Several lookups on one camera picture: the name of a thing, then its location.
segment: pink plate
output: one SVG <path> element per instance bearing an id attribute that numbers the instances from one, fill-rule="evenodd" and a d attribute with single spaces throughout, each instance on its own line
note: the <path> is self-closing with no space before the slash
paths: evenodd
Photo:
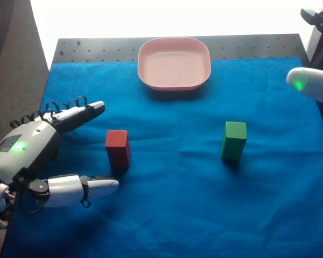
<path id="1" fill-rule="evenodd" d="M 210 75 L 208 48 L 192 38 L 152 39 L 139 50 L 138 74 L 155 90 L 196 89 Z"/>

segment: red rectangular block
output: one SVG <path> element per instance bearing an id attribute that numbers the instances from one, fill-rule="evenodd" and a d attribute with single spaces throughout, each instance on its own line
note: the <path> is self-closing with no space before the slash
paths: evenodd
<path id="1" fill-rule="evenodd" d="M 130 146 L 128 132 L 108 130 L 106 150 L 112 169 L 128 169 L 130 164 Z"/>

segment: red block top face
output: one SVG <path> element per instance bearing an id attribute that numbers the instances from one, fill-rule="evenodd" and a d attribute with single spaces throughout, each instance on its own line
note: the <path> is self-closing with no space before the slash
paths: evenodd
<path id="1" fill-rule="evenodd" d="M 128 143 L 128 132 L 125 130 L 108 130 L 106 148 L 126 147 Z"/>

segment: green block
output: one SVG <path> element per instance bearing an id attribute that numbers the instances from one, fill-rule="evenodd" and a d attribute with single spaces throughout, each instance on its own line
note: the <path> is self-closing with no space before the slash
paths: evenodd
<path id="1" fill-rule="evenodd" d="M 226 122 L 221 141 L 221 158 L 226 161 L 239 161 L 246 142 L 246 123 Z"/>

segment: block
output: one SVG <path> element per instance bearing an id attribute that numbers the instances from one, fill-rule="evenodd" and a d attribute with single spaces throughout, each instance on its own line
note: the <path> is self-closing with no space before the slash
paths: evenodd
<path id="1" fill-rule="evenodd" d="M 242 122 L 226 122 L 221 141 L 221 158 L 239 162 L 247 142 L 247 125 Z"/>
<path id="2" fill-rule="evenodd" d="M 128 132 L 108 130 L 106 150 L 111 169 L 128 169 L 130 164 L 130 146 Z"/>

